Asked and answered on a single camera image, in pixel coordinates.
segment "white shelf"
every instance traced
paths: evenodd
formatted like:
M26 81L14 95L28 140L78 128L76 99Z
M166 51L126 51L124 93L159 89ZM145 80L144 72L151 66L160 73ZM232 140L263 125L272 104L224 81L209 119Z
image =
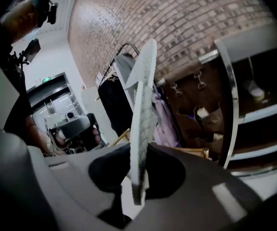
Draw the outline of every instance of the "white shelf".
M244 124L277 114L277 104L245 114L239 118L239 124Z
M277 152L277 145L273 145L273 146L270 146L270 147L267 147L267 148L264 148L264 149L261 149L258 151L234 154L231 156L230 161L263 156L263 155L267 155L267 154L270 154L273 152Z

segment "person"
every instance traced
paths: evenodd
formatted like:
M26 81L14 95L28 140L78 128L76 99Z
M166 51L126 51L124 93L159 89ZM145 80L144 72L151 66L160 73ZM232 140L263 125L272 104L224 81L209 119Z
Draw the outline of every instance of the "person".
M10 112L4 130L18 135L27 145L39 147L44 154L52 153L50 139L32 119L24 72L9 61L9 55L13 43L43 25L48 18L49 9L50 0L18 0L0 20L0 67L20 94ZM94 130L93 134L96 142L99 143L100 137L97 131Z

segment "green object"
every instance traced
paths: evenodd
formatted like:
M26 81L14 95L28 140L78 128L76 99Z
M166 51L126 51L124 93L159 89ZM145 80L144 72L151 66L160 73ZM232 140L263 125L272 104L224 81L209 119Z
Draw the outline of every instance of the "green object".
M50 78L50 77L45 78L45 79L42 81L42 83L45 83L45 82L47 82L47 81L49 81L49 80L51 80L51 78Z

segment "pink garment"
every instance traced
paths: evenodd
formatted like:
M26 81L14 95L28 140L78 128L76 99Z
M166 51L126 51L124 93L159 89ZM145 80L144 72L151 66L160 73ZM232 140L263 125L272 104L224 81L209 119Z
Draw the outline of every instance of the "pink garment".
M180 147L177 131L175 129L169 108L164 100L161 99L161 96L156 88L154 88L154 90L156 93L153 93L152 95L152 102L155 104L159 117L158 124L154 130L154 139L158 145Z

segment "brick wall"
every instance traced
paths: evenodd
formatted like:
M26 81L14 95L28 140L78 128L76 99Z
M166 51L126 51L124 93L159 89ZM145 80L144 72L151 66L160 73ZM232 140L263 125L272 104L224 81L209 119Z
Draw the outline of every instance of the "brick wall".
M273 20L262 0L76 0L68 38L89 87L122 43L140 49L154 38L159 79L207 53L214 39Z

